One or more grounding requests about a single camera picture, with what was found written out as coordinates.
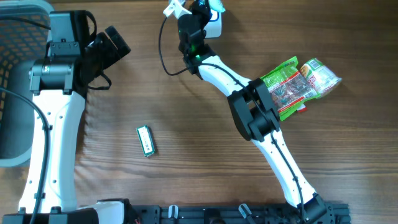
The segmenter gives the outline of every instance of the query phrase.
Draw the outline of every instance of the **wooden table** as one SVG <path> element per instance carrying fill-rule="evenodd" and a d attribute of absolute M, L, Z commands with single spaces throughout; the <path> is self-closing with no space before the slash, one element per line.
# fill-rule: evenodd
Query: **wooden table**
<path fill-rule="evenodd" d="M 264 156 L 237 132 L 226 98 L 189 73 L 167 76 L 157 38 L 165 1 L 54 4 L 114 25 L 131 53 L 90 91 L 75 166 L 78 203 L 134 205 L 283 203 Z M 348 203 L 353 223 L 398 222 L 397 1 L 225 1 L 223 34 L 208 43 L 239 74 L 261 77 L 297 56 L 317 57 L 343 83 L 281 123 L 298 166 L 325 200 Z M 184 67 L 175 19 L 162 38 L 170 71 Z M 103 84 L 96 80 L 95 85 Z M 143 156 L 135 128 L 152 128 Z M 0 169 L 0 215 L 16 212 L 27 167 Z"/>

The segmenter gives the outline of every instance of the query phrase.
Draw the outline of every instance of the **green package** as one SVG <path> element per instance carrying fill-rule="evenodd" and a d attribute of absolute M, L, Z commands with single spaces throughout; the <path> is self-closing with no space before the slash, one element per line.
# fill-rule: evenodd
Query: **green package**
<path fill-rule="evenodd" d="M 292 115 L 306 101 L 318 96 L 304 76 L 297 70 L 298 64 L 299 61 L 294 56 L 261 77 L 268 87 L 281 121 Z"/>

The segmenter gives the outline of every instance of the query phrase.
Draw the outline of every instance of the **gray bin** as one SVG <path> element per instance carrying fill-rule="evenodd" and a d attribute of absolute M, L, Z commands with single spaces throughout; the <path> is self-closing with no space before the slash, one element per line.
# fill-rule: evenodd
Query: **gray bin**
<path fill-rule="evenodd" d="M 0 16 L 16 16 L 49 26 L 53 7 L 41 0 L 0 1 Z M 0 21 L 0 86 L 32 99 L 28 71 L 42 58 L 50 37 L 47 30 L 19 21 Z M 29 165 L 34 110 L 23 101 L 0 93 L 0 167 Z"/>

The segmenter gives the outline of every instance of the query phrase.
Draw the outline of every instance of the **wooden surface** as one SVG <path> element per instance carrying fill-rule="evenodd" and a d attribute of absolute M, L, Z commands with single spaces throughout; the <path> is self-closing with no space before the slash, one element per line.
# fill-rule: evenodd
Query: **wooden surface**
<path fill-rule="evenodd" d="M 208 43 L 237 73 L 257 78 L 296 55 L 317 57 L 343 83 L 281 126 L 307 180 L 325 200 L 348 203 L 353 223 L 398 222 L 397 1 L 225 1 L 223 34 Z M 114 25 L 131 53 L 91 91 L 78 140 L 79 205 L 129 198 L 134 205 L 283 203 L 264 156 L 237 132 L 226 98 L 209 83 L 161 68 L 157 38 L 165 1 L 54 4 L 87 9 Z M 177 23 L 165 25 L 170 71 L 183 68 Z M 147 159 L 135 128 L 152 128 Z M 0 169 L 0 215 L 16 212 L 27 168 Z"/>

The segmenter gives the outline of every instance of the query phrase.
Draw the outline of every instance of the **small box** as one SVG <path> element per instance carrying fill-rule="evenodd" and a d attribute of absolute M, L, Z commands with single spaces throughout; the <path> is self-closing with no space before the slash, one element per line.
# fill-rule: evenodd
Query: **small box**
<path fill-rule="evenodd" d="M 146 157 L 149 157 L 155 154 L 155 146 L 148 126 L 144 125 L 138 127 L 136 130 L 139 137 L 139 141 L 141 142 L 142 150 L 144 151 L 144 155 Z"/>

